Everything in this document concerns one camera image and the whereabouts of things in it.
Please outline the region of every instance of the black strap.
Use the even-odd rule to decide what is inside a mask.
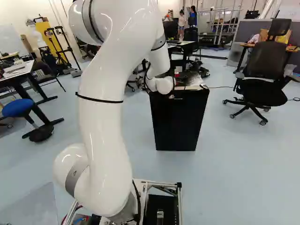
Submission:
[[[165,45],[165,43],[167,42],[167,40],[165,40],[165,42],[164,42],[164,44],[163,45],[161,45],[160,47],[158,47],[158,48],[155,48],[155,49],[151,49],[151,51],[156,51],[156,50],[158,50],[158,49],[160,49],[160,48],[162,48],[164,45]]]
[[[91,98],[91,97],[85,97],[85,96],[78,94],[78,92],[76,92],[75,94],[80,98],[83,98],[83,99],[89,100],[89,101],[93,101],[93,102],[115,103],[115,104],[124,102],[124,101],[108,101],[108,100],[101,100],[101,99],[96,99],[96,98]]]
[[[104,40],[102,40],[102,39],[99,37],[98,33],[96,32],[96,29],[95,29],[94,24],[93,24],[93,21],[92,21],[92,16],[91,16],[91,6],[92,6],[92,2],[93,2],[93,0],[90,0],[90,5],[89,5],[89,18],[90,18],[90,24],[91,24],[91,26],[92,26],[92,29],[93,29],[93,31],[94,31],[96,37],[97,37],[100,41],[104,42]]]

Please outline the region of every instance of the chair armrest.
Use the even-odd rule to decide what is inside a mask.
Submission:
[[[235,77],[238,78],[238,79],[244,79],[245,78],[245,75],[242,73],[242,72],[237,72],[235,74]]]

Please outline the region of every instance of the gray partition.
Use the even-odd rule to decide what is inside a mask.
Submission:
[[[246,42],[254,34],[260,33],[260,29],[269,29],[272,20],[242,20],[239,22],[238,30],[235,34],[235,42]],[[300,45],[300,21],[293,21],[291,24],[292,35],[290,43],[292,45]],[[300,52],[293,53],[288,64],[297,65],[295,73],[300,73]]]

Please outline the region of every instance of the blue stool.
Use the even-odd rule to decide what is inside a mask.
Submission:
[[[17,99],[13,102],[8,103],[2,109],[2,115],[4,117],[24,117],[33,127],[34,130],[30,133],[22,136],[23,139],[30,137],[30,140],[33,142],[41,142],[48,139],[54,130],[53,125],[43,125],[38,127],[33,119],[29,116],[33,106],[35,105],[34,101],[31,99]]]

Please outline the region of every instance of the person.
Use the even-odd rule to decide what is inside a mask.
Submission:
[[[173,21],[173,10],[168,10],[168,13],[163,17],[163,22],[168,19],[168,21]]]
[[[179,19],[178,19],[178,39],[180,38],[180,36],[184,35],[184,27],[186,25],[186,20],[184,18],[184,11],[180,10],[179,12]]]
[[[197,12],[195,6],[191,6],[191,12],[189,17],[193,19],[192,25],[197,26]]]

